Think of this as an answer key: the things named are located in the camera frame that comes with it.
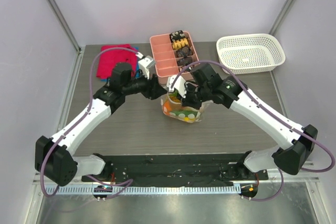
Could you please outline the clear polka dot zip bag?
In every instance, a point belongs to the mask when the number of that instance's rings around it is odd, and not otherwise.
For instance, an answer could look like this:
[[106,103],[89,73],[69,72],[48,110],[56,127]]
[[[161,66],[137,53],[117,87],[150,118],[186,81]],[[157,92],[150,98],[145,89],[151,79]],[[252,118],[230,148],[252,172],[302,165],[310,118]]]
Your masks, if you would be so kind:
[[203,102],[199,109],[195,109],[189,106],[182,106],[181,98],[177,91],[167,93],[160,97],[163,114],[187,123],[200,122],[203,118],[204,111],[212,103],[212,101]]

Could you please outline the orange fruit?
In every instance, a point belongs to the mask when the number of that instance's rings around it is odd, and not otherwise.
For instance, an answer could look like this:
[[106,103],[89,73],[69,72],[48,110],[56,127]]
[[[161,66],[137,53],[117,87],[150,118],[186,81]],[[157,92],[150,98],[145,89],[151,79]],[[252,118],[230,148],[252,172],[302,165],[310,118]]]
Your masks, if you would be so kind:
[[169,103],[164,103],[162,108],[163,108],[164,113],[170,113],[170,111],[171,111],[171,106],[170,106]]

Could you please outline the yellow banana bunch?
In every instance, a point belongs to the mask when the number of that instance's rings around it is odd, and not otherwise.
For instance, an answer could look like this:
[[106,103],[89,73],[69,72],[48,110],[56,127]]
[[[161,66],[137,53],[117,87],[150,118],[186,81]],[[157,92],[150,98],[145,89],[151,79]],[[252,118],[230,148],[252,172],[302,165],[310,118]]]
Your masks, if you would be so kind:
[[187,113],[181,113],[179,118],[184,122],[194,123],[200,119],[200,113],[188,111]]

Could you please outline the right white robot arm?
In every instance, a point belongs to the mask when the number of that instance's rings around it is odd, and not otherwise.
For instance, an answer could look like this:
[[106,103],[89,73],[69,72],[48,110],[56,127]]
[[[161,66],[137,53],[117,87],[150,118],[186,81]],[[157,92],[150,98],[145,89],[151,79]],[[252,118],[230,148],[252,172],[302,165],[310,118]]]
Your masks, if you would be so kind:
[[280,168],[287,174],[296,175],[314,149],[308,136],[316,138],[318,130],[311,124],[295,124],[259,99],[244,83],[229,76],[222,79],[208,63],[191,70],[198,85],[187,86],[184,103],[192,107],[201,102],[213,101],[231,109],[265,131],[276,146],[262,151],[248,151],[237,166],[242,179],[250,179],[263,169]]

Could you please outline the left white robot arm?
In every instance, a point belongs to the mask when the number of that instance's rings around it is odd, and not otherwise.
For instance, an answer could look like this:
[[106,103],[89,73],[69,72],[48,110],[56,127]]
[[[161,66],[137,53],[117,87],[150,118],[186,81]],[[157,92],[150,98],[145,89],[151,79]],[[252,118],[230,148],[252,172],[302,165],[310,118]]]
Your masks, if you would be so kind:
[[128,95],[142,94],[155,100],[166,94],[157,75],[138,77],[128,63],[117,64],[107,79],[79,113],[52,137],[41,136],[35,147],[35,169],[40,179],[49,178],[58,186],[68,185],[74,177],[91,175],[105,182],[112,174],[111,162],[100,154],[77,156],[74,154],[84,139],[104,120],[125,103]]

